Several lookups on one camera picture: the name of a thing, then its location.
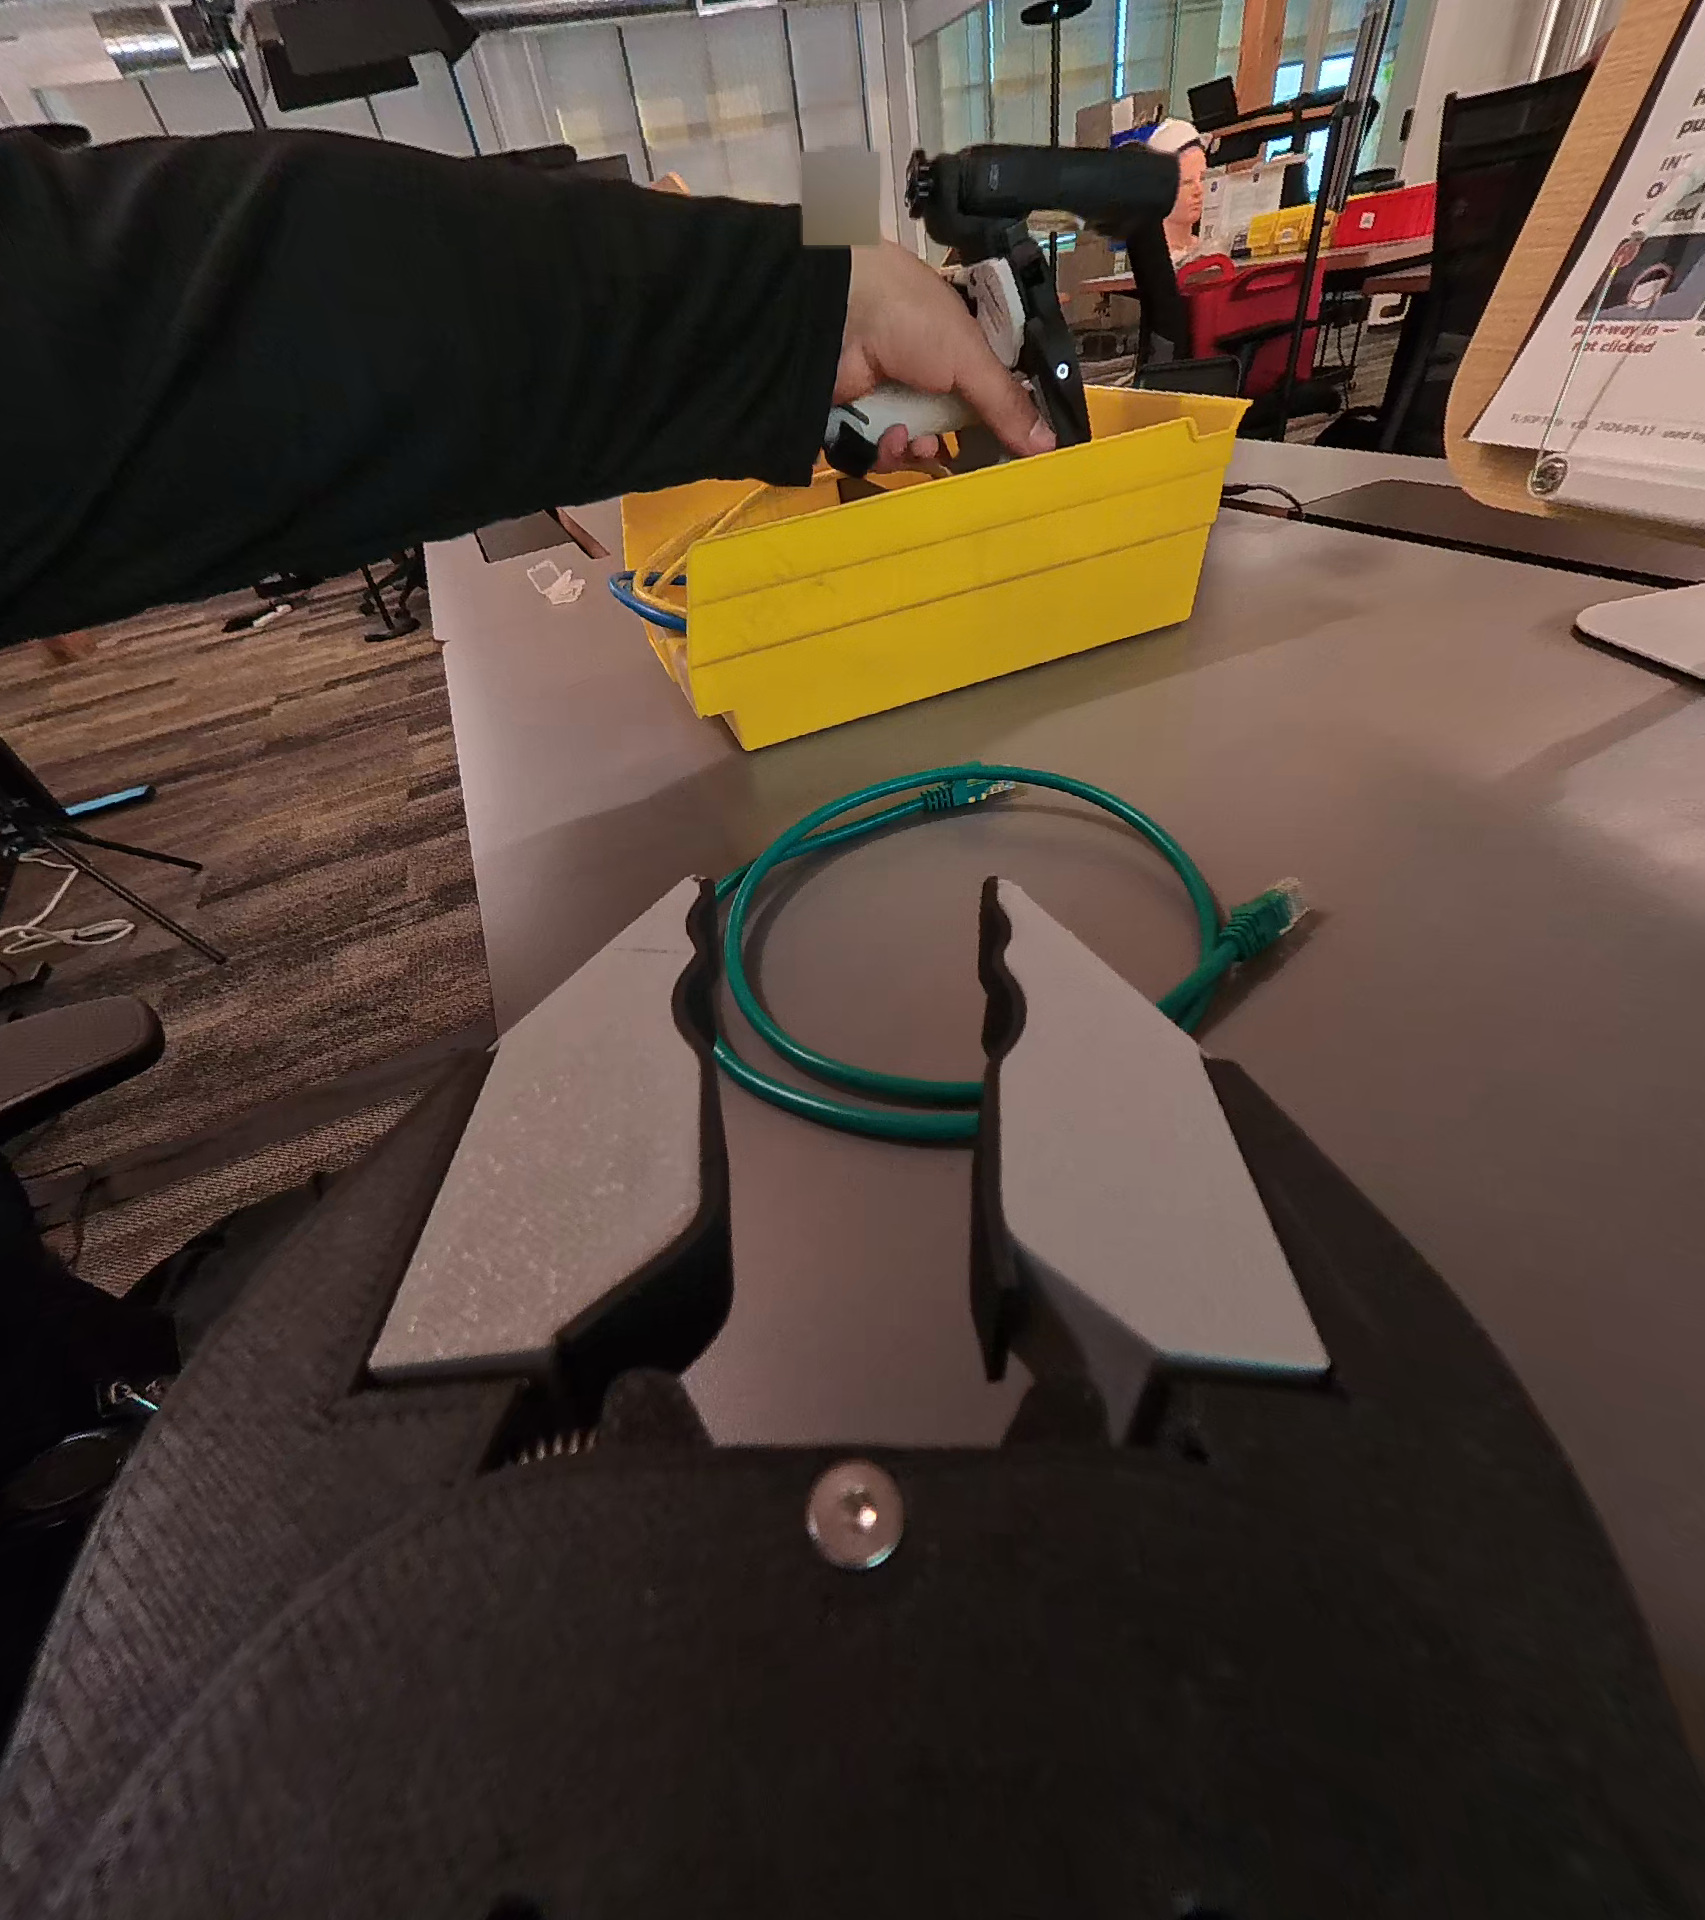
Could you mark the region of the red storage bin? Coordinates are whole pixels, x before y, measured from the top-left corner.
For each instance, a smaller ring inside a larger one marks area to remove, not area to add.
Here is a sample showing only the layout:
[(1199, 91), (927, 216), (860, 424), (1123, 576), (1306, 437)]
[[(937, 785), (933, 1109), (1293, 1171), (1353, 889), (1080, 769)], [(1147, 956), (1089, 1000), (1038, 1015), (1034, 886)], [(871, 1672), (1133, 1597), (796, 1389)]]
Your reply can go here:
[(1429, 242), (1437, 225), (1435, 179), (1350, 193), (1339, 213), (1333, 248), (1381, 248)]

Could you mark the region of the instruction sheet on stand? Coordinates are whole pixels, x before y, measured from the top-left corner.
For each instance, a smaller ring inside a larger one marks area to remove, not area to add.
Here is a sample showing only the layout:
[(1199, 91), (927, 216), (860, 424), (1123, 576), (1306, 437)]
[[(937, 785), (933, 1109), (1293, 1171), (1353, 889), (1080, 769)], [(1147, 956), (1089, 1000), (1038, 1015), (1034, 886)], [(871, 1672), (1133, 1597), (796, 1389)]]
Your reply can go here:
[(1592, 454), (1560, 456), (1477, 444), (1488, 400), (1528, 342), (1586, 237), (1599, 196), (1618, 177), (1665, 63), (1679, 49), (1693, 4), (1628, 4), (1592, 72), (1584, 99), (1539, 189), (1488, 308), (1454, 376), (1445, 458), (1481, 503), (1519, 515), (1632, 524), (1705, 543), (1705, 471), (1640, 466)]

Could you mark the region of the red office chair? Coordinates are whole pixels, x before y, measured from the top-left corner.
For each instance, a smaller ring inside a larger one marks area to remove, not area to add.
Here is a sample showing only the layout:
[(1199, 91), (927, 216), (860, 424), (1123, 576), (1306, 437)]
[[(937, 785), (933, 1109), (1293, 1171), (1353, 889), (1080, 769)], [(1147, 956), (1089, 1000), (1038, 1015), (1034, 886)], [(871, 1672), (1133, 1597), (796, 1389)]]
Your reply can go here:
[(1177, 265), (1175, 275), (1184, 358), (1231, 359), (1251, 400), (1276, 391), (1287, 372), (1313, 372), (1321, 265), (1309, 272), (1302, 253), (1234, 262), (1215, 251)]

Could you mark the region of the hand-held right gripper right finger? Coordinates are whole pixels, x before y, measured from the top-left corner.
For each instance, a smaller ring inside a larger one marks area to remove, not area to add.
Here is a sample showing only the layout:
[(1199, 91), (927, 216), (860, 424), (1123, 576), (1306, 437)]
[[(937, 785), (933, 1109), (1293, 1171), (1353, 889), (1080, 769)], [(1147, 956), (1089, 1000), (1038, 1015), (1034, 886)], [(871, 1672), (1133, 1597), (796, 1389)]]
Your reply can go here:
[(1091, 1391), (1119, 1446), (1177, 1381), (1317, 1389), (1334, 1361), (1197, 1039), (1018, 883), (979, 907), (971, 1309), (987, 1379)]

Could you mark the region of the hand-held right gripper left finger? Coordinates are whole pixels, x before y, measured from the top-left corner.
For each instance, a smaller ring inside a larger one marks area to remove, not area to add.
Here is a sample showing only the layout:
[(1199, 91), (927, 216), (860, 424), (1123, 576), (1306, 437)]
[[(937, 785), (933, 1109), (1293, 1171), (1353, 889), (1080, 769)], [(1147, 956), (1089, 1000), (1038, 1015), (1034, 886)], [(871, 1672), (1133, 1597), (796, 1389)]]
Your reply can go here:
[(680, 1374), (733, 1304), (716, 894), (684, 877), (494, 1043), (374, 1379)]

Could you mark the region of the black office chair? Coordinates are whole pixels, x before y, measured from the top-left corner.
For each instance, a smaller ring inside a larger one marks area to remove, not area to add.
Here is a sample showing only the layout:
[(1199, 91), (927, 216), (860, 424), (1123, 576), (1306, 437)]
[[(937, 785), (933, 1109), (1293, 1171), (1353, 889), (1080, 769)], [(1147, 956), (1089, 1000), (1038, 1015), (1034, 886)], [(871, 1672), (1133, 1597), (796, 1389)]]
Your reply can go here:
[(1470, 95), (1440, 118), (1433, 275), (1415, 296), (1392, 353), (1379, 449), (1443, 456), (1443, 427), (1463, 362), (1584, 99), (1590, 66)]

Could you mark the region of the person's left hand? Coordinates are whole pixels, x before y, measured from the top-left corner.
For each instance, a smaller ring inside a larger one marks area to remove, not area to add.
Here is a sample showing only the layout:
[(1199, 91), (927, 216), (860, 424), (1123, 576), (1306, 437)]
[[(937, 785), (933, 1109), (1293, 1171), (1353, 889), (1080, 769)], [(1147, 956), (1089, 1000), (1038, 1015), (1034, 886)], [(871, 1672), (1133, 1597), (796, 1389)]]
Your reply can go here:
[(955, 286), (903, 245), (877, 242), (850, 249), (832, 404), (850, 406), (889, 382), (961, 397), (1013, 458), (1056, 447)]

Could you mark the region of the yellow plastic bin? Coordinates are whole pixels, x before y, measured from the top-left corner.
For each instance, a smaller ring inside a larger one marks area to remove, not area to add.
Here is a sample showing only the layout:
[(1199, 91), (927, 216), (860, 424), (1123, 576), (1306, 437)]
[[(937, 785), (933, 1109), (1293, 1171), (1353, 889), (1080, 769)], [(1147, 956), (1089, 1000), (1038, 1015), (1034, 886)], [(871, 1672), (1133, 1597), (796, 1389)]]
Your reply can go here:
[(693, 709), (756, 752), (1184, 621), (1249, 404), (1087, 400), (1089, 444), (961, 476), (627, 494), (627, 592)]

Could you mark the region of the black tripod light stand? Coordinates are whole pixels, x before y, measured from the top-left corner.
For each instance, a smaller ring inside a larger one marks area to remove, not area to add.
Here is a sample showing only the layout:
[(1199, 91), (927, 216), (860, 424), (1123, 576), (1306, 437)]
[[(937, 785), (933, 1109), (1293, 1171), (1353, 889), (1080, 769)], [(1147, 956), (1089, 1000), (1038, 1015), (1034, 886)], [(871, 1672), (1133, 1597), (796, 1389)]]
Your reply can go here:
[(126, 811), (158, 797), (153, 780), (141, 780), (91, 797), (60, 799), (26, 759), (0, 735), (0, 917), (9, 906), (15, 877), (29, 853), (44, 853), (69, 868), (72, 877), (85, 880), (130, 907), (136, 920), (160, 927), (171, 939), (192, 947), (204, 959), (222, 966), (228, 953), (207, 936), (188, 930), (179, 920), (136, 894), (129, 883), (104, 871), (94, 851), (119, 853), (153, 865), (166, 865), (188, 874), (202, 871), (200, 863), (113, 840), (94, 830), (94, 821), (113, 811)]

